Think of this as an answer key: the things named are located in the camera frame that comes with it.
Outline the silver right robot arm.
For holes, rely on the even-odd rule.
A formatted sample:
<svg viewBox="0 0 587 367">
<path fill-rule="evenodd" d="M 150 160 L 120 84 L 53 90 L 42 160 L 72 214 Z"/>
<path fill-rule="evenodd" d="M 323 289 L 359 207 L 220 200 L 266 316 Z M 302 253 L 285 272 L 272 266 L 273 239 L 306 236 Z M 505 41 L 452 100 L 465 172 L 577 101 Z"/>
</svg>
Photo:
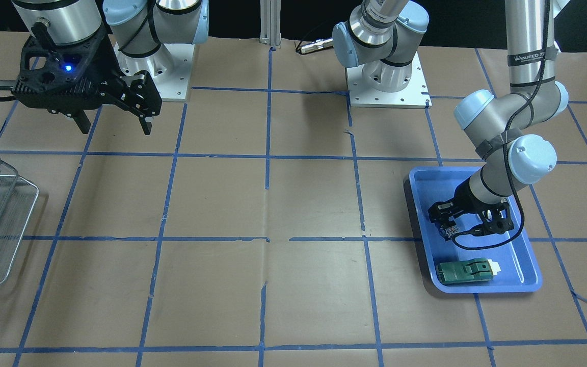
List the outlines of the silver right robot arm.
<svg viewBox="0 0 587 367">
<path fill-rule="evenodd" d="M 88 134 L 86 111 L 117 106 L 145 135 L 178 82 L 184 46 L 209 35 L 208 1 L 14 1 L 30 30 L 9 90 L 29 108 L 63 114 Z"/>
</svg>

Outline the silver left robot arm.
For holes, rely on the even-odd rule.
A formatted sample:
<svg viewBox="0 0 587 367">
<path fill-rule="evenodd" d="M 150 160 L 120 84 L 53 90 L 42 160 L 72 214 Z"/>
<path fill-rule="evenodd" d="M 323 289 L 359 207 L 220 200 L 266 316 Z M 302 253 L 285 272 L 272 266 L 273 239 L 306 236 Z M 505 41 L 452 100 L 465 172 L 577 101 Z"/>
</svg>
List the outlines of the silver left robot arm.
<svg viewBox="0 0 587 367">
<path fill-rule="evenodd" d="M 556 165 L 552 144 L 524 129 L 564 111 L 569 94 L 556 81 L 553 6 L 550 1 L 505 2 L 510 92 L 501 97 L 479 90 L 454 110 L 461 130 L 484 165 L 455 189 L 447 201 L 429 207 L 431 223 L 443 239 L 462 235 L 520 234 L 510 197 L 533 185 Z M 429 14 L 413 1 L 364 1 L 347 21 L 333 27 L 335 55 L 347 68 L 362 66 L 366 83 L 383 92 L 405 88 L 412 60 L 429 27 Z"/>
</svg>

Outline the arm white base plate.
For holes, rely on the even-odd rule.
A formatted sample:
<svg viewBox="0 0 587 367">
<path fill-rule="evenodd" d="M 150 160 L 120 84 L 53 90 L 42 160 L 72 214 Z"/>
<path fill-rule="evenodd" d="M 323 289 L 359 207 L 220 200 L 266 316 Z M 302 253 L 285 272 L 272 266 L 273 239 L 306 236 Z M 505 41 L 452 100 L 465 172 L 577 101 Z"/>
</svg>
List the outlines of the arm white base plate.
<svg viewBox="0 0 587 367">
<path fill-rule="evenodd" d="M 418 54 L 403 67 L 373 61 L 346 69 L 345 79 L 352 107 L 425 109 L 433 105 Z"/>
<path fill-rule="evenodd" d="M 144 58 L 131 58 L 119 51 L 114 45 L 117 61 L 121 70 L 132 76 L 140 70 L 146 70 L 160 93 L 163 101 L 186 101 L 190 86 L 196 45 L 163 44 L 153 55 Z"/>
</svg>

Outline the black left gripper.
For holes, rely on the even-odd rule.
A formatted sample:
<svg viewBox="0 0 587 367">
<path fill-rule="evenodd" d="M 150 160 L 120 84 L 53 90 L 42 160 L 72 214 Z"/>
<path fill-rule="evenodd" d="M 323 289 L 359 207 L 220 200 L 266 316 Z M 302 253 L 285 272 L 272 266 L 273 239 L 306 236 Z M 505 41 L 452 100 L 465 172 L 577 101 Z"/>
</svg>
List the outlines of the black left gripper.
<svg viewBox="0 0 587 367">
<path fill-rule="evenodd" d="M 510 204 L 506 198 L 493 204 L 484 203 L 471 192 L 467 181 L 457 186 L 454 202 L 435 202 L 427 212 L 431 223 L 439 223 L 439 232 L 445 240 L 467 234 L 503 234 L 515 228 L 510 218 Z M 462 230 L 454 219 L 463 214 L 476 214 L 482 223 L 470 230 Z"/>
</svg>

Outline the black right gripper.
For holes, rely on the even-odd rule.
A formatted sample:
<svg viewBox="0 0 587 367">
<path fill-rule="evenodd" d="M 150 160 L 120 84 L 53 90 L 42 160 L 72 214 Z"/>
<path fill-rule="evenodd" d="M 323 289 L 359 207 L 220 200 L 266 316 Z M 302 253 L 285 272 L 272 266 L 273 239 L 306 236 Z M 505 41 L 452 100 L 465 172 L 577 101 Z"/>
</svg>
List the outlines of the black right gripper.
<svg viewBox="0 0 587 367">
<path fill-rule="evenodd" d="M 80 132 L 88 135 L 86 110 L 112 104 L 138 117 L 145 135 L 161 113 L 162 98 L 146 70 L 123 76 L 106 28 L 80 42 L 58 45 L 46 23 L 34 23 L 22 49 L 19 76 L 12 95 L 30 108 L 72 114 Z"/>
</svg>

